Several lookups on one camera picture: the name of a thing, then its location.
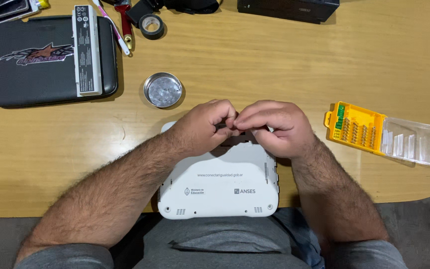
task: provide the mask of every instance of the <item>black electrical tape roll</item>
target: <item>black electrical tape roll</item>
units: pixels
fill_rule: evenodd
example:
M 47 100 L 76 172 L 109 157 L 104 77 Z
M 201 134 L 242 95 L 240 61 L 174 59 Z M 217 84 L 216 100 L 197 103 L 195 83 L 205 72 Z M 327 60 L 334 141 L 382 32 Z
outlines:
M 147 31 L 145 28 L 150 24 L 155 24 L 155 25 L 158 25 L 159 27 L 157 30 L 153 32 Z M 142 34 L 145 36 L 145 38 L 150 40 L 161 38 L 164 32 L 162 19 L 159 16 L 153 15 L 153 14 L 143 15 L 139 21 L 139 28 Z

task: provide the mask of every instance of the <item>wooden table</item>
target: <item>wooden table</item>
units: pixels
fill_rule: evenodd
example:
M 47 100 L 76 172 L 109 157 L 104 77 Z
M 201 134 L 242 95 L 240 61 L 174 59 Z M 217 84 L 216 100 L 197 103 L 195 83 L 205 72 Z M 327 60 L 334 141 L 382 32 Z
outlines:
M 52 1 L 40 15 L 71 14 L 86 0 Z M 118 13 L 106 10 L 120 24 Z M 430 0 L 348 0 L 322 25 L 238 13 L 161 10 L 166 35 L 135 32 L 110 98 L 27 109 L 0 108 L 0 217 L 40 216 L 71 184 L 158 133 L 196 104 L 228 98 L 241 111 L 260 99 L 292 101 L 376 202 L 430 196 L 430 167 L 409 167 L 325 140 L 323 115 L 349 102 L 430 124 Z M 182 104 L 158 109 L 142 93 L 166 71 L 183 83 Z M 290 168 L 278 165 L 279 206 L 297 204 Z

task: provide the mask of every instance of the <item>gray carpet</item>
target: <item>gray carpet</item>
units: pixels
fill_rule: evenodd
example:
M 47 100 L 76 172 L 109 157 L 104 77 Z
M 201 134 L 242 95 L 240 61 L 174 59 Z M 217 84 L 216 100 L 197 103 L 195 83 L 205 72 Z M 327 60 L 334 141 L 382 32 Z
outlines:
M 410 269 L 430 269 L 430 198 L 377 207 L 392 242 Z M 0 218 L 0 269 L 9 269 L 24 236 L 39 218 Z

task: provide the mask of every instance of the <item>alpinestars logo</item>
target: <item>alpinestars logo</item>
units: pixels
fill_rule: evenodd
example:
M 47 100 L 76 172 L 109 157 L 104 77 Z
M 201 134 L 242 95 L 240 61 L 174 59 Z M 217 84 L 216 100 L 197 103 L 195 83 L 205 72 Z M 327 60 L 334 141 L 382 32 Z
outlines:
M 1 57 L 0 61 L 9 61 L 14 58 L 16 59 L 17 65 L 25 66 L 28 64 L 63 61 L 67 56 L 73 54 L 74 45 L 70 44 L 54 47 L 51 42 L 44 48 L 27 48 L 24 50 L 14 51 Z
M 251 190 L 235 189 L 234 193 L 235 194 L 240 194 L 240 193 L 255 193 L 255 190 L 253 190 L 253 189 L 251 189 Z

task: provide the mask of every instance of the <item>black laptop case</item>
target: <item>black laptop case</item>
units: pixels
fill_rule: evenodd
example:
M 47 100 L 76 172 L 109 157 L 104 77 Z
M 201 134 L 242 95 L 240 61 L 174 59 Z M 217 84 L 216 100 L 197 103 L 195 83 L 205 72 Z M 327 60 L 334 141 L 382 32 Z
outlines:
M 16 108 L 105 98 L 117 91 L 116 43 L 98 17 L 101 95 L 77 97 L 72 16 L 0 24 L 0 107 Z

